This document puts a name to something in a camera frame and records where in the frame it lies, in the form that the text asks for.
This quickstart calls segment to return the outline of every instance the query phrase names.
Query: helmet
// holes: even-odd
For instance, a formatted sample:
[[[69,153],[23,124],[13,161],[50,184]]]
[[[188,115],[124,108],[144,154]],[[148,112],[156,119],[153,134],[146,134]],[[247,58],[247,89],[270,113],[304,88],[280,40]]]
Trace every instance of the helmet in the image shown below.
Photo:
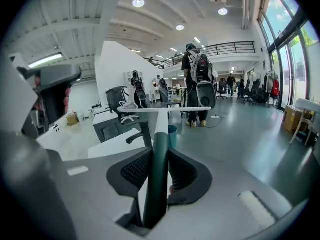
[[[193,49],[197,49],[197,47],[193,43],[189,43],[185,46],[186,51],[190,51]]]

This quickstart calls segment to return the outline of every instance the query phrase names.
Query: cardboard box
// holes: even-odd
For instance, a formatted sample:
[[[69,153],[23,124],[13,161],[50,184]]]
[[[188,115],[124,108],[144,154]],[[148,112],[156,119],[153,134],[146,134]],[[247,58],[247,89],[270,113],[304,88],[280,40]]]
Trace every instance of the cardboard box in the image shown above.
[[[295,133],[297,128],[298,128],[298,124],[300,122],[301,116],[302,116],[303,111],[287,105],[285,107],[285,111],[284,111],[284,117],[283,117],[283,121],[282,121],[282,125],[284,126],[284,128],[290,132],[290,133]],[[308,119],[310,117],[310,113],[308,111],[305,112],[304,114],[304,118]],[[307,127],[306,123],[302,123],[301,127],[299,129],[299,131],[303,132]]]
[[[79,123],[77,113],[68,114],[66,116],[66,120],[68,121],[69,126],[73,126],[73,125]]]

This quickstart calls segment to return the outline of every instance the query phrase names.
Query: blue trash can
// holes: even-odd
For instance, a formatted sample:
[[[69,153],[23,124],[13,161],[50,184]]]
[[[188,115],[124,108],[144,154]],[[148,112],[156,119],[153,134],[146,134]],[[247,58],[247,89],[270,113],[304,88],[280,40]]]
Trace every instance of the blue trash can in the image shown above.
[[[178,128],[174,125],[169,125],[169,149],[176,148],[177,146],[177,130]]]

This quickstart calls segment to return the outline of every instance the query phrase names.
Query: railing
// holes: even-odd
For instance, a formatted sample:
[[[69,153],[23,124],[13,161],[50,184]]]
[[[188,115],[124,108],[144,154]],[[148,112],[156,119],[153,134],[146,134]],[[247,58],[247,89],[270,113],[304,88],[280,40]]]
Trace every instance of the railing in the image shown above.
[[[205,54],[208,58],[216,55],[226,55],[226,54],[255,54],[254,41],[247,42],[227,42],[215,45],[206,46],[205,48],[200,48],[199,50]],[[166,69],[182,63],[183,55],[179,54],[165,61],[160,61],[152,59],[152,64],[159,66],[160,68]]]

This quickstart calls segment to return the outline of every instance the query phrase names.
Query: fluorescent light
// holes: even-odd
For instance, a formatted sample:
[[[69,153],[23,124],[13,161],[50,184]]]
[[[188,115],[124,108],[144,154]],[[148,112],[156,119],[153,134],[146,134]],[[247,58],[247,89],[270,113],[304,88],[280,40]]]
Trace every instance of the fluorescent light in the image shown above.
[[[59,58],[62,58],[62,54],[61,53],[58,53],[58,54],[55,54],[55,55],[51,55],[49,57],[46,57],[46,58],[42,58],[34,63],[31,63],[29,65],[29,68],[30,69],[33,69],[41,64],[44,64],[44,63],[47,63],[47,62],[50,62],[50,61],[53,61],[53,60],[56,60],[56,59],[59,59]]]
[[[198,44],[201,43],[200,40],[197,37],[195,37],[194,40],[196,40],[198,42]]]
[[[133,0],[132,2],[134,7],[142,7],[145,5],[145,1],[144,0]]]
[[[184,25],[178,25],[178,26],[175,27],[175,29],[181,31],[181,30],[185,29],[185,26]]]
[[[228,14],[228,10],[226,8],[221,8],[220,10],[218,10],[218,13],[224,16]]]

